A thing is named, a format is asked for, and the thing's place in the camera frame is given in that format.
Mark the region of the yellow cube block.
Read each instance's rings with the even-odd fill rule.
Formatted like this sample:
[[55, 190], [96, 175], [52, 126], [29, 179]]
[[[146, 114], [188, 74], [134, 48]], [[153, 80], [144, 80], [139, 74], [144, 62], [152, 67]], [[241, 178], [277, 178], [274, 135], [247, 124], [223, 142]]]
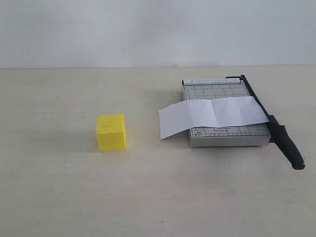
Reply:
[[126, 127], [124, 115], [98, 116], [95, 135], [100, 152], [125, 150]]

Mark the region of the white paper sheet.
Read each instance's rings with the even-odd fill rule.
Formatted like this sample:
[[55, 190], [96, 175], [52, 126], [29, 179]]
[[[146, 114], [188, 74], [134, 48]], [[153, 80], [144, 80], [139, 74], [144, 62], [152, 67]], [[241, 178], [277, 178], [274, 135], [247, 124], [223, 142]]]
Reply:
[[160, 139], [194, 127], [230, 127], [268, 122], [254, 97], [185, 100], [158, 111]]

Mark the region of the black cutter blade arm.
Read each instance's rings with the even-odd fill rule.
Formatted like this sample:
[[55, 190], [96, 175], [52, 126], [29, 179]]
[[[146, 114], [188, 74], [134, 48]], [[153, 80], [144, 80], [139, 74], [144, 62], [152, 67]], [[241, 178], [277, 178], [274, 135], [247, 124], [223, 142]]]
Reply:
[[259, 104], [263, 112], [268, 118], [268, 122], [266, 123], [267, 129], [271, 135], [270, 143], [275, 143], [277, 147], [281, 150], [284, 156], [291, 163], [292, 168], [295, 170], [303, 170], [305, 168], [304, 159], [296, 147], [295, 143], [292, 141], [290, 136], [288, 135], [286, 128], [284, 125], [279, 124], [276, 118], [273, 115], [269, 115], [266, 111], [259, 98], [255, 94], [254, 90], [250, 86], [248, 80], [245, 75], [240, 76], [240, 80], [242, 80], [249, 91], [250, 95], [254, 97], [256, 102]]

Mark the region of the grey paper cutter base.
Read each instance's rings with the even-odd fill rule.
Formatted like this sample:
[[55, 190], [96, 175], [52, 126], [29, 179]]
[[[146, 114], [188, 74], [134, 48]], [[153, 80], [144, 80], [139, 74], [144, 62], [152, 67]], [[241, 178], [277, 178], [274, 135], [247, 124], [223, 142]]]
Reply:
[[[182, 99], [217, 99], [251, 96], [254, 92], [244, 77], [224, 79], [185, 79]], [[264, 146], [270, 141], [265, 124], [233, 127], [194, 127], [188, 130], [192, 147]]]

